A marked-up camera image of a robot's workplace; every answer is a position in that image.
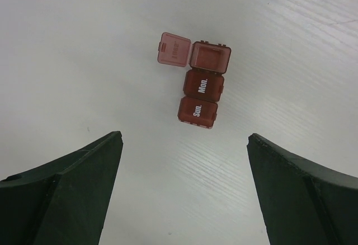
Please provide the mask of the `red weekly pill organizer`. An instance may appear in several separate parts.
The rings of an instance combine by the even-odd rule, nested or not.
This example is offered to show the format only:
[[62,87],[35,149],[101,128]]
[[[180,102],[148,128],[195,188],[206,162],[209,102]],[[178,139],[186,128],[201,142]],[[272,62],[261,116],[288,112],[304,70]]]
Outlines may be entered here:
[[157,61],[176,67],[189,66],[183,84],[177,117],[179,121],[202,128],[213,127],[218,102],[224,89],[232,50],[224,44],[190,39],[164,32],[158,46]]

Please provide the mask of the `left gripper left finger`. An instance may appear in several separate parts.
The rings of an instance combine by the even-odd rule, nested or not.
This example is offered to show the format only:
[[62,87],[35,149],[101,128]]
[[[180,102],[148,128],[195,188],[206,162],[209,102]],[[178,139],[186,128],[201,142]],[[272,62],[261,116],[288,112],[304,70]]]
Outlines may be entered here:
[[2,244],[98,244],[123,150],[113,131],[1,181]]

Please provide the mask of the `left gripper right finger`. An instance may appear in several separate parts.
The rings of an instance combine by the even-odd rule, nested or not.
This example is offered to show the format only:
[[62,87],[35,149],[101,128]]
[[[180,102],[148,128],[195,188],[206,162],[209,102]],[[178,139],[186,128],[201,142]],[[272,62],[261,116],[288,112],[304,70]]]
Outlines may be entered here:
[[270,244],[357,244],[357,178],[258,134],[247,152]]

